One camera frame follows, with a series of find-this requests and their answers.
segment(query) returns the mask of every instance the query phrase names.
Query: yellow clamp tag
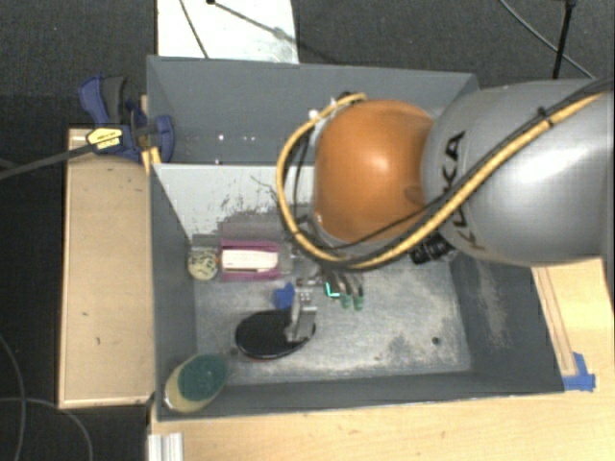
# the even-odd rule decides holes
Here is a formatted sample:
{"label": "yellow clamp tag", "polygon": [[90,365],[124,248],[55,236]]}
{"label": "yellow clamp tag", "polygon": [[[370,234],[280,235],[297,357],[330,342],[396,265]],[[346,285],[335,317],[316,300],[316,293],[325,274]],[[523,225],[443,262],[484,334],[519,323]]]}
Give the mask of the yellow clamp tag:
{"label": "yellow clamp tag", "polygon": [[87,143],[98,152],[122,144],[122,131],[119,128],[97,128],[86,135]]}

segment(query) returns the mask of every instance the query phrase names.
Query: metal bracket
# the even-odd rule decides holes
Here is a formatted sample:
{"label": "metal bracket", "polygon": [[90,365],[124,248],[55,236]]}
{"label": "metal bracket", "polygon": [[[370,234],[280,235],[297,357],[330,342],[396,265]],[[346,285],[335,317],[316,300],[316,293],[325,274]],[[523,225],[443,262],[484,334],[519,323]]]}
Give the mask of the metal bracket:
{"label": "metal bracket", "polygon": [[288,342],[298,343],[311,338],[317,310],[309,292],[297,293],[290,309],[290,325],[284,330]]}
{"label": "metal bracket", "polygon": [[169,435],[148,435],[147,460],[184,461],[184,435],[182,432]]}

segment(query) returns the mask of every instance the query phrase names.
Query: blue tape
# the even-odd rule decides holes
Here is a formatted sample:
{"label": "blue tape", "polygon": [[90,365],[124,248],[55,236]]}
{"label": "blue tape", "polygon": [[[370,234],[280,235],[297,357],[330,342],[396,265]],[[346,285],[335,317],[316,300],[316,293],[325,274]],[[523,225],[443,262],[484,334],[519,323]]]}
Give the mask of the blue tape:
{"label": "blue tape", "polygon": [[596,388],[596,375],[587,372],[585,359],[581,353],[573,352],[573,357],[577,363],[578,373],[576,376],[565,376],[562,378],[566,391],[588,391],[592,393]]}

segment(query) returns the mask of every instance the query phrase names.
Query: green led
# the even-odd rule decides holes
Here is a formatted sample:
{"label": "green led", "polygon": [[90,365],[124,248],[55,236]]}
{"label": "green led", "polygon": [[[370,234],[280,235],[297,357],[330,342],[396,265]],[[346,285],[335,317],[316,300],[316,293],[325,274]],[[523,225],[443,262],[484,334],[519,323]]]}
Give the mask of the green led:
{"label": "green led", "polygon": [[325,293],[327,294],[327,297],[331,297],[332,299],[339,299],[341,297],[339,292],[331,291],[331,284],[327,281],[325,282]]}
{"label": "green led", "polygon": [[343,309],[348,309],[353,303],[353,296],[344,294],[342,296],[341,304]]}
{"label": "green led", "polygon": [[353,303],[355,304],[355,311],[360,311],[363,308],[363,302],[363,296],[354,296]]}

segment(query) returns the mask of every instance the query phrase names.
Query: black disk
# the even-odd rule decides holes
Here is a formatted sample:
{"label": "black disk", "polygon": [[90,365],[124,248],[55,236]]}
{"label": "black disk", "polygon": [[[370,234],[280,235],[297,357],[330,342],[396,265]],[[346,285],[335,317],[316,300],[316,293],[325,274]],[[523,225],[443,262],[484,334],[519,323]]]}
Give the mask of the black disk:
{"label": "black disk", "polygon": [[289,309],[261,311],[244,319],[235,330],[234,341],[242,353],[257,360],[281,358],[299,350],[302,342],[286,341],[284,329],[290,324]]}

